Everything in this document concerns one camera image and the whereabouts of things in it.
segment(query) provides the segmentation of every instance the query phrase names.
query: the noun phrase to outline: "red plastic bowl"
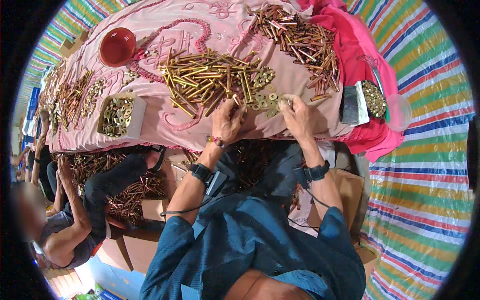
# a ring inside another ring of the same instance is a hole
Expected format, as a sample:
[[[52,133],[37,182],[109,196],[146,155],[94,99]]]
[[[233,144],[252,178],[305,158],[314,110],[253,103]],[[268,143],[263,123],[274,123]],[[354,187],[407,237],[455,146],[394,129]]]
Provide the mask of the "red plastic bowl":
[[[118,68],[132,58],[136,46],[133,32],[123,27],[115,28],[100,43],[98,57],[107,67]]]

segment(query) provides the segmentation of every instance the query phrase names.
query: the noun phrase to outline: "hand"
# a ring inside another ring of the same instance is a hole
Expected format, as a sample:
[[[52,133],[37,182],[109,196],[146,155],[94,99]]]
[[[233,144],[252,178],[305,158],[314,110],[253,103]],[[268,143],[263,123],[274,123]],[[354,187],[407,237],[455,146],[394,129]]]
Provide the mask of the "hand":
[[[38,140],[36,141],[36,145],[35,145],[35,154],[39,154],[40,155],[40,151],[43,149],[43,146],[45,146],[45,141],[47,139],[47,135],[46,134],[41,134],[40,137],[38,138]]]
[[[68,160],[64,156],[60,156],[57,164],[58,164],[57,174],[58,174],[58,178],[60,179],[60,182],[71,183],[73,181],[73,173],[72,173],[72,169],[70,168],[70,163],[68,162]]]
[[[310,122],[312,112],[303,100],[296,95],[283,95],[278,107],[283,114],[288,130],[299,144],[313,140],[313,126]]]
[[[228,99],[222,103],[213,113],[213,137],[219,138],[224,144],[228,145],[237,136],[243,121],[243,114],[246,111],[245,107],[238,108],[232,112],[235,105],[233,98]]]

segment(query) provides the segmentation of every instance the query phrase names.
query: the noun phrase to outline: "colorful striped plastic sheet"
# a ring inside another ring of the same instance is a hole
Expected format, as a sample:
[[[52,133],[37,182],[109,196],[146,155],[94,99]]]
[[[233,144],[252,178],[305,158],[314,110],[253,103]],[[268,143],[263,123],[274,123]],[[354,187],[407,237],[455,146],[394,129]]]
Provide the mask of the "colorful striped plastic sheet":
[[[370,164],[361,244],[377,255],[364,299],[430,299],[470,224],[466,145],[472,94],[452,41],[419,0],[349,0],[394,68],[413,120],[405,141]]]
[[[59,47],[67,38],[73,41],[83,30],[89,30],[107,16],[121,11],[138,0],[67,0],[38,41],[26,67],[15,106],[13,123],[25,113],[32,89],[40,87],[43,70],[61,59]]]

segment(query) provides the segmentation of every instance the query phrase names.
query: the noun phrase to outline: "white box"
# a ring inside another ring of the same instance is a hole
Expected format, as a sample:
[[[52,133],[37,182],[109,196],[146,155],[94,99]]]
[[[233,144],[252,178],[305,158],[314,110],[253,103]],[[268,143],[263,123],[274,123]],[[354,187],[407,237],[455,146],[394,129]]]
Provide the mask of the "white box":
[[[130,124],[127,126],[127,134],[124,136],[118,136],[116,138],[122,138],[122,139],[140,138],[140,131],[142,130],[142,124],[144,121],[144,115],[145,115],[145,109],[146,109],[147,103],[145,102],[145,100],[140,98],[140,96],[136,95],[135,93],[124,92],[124,93],[109,95],[108,97],[106,97],[103,101],[103,106],[102,106],[102,110],[100,111],[100,116],[98,117],[96,132],[108,136],[102,131],[103,112],[105,111],[105,108],[107,108],[107,106],[110,104],[110,101],[113,98],[135,98],[135,100],[133,101],[133,109],[131,114],[132,120],[130,121]]]

